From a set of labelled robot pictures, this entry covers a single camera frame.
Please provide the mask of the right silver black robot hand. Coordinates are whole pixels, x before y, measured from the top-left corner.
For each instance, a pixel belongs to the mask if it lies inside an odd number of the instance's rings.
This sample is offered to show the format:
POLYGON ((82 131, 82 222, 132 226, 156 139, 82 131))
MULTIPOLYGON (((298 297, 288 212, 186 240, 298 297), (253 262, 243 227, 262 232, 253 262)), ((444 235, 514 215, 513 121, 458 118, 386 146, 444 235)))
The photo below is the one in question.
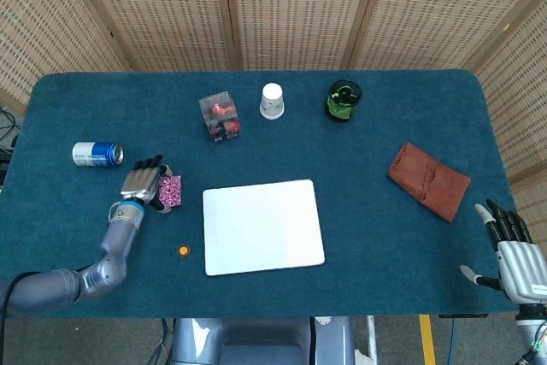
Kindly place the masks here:
POLYGON ((498 276, 475 273, 469 266, 459 267, 462 274, 478 286, 502 291, 515 305, 546 304, 546 259, 533 243, 523 218, 488 199, 487 205, 474 205, 482 220, 497 258, 498 276))

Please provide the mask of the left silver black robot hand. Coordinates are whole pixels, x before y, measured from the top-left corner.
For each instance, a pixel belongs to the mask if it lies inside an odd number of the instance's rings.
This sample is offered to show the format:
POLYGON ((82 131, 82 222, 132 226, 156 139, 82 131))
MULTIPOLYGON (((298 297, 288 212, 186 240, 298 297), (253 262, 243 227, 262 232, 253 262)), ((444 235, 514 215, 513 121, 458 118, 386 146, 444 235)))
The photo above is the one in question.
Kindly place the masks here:
POLYGON ((161 177, 172 175, 171 168, 162 164, 162 155, 138 161, 124 180, 121 199, 151 206, 157 212, 167 214, 171 208, 160 200, 159 186, 161 177))

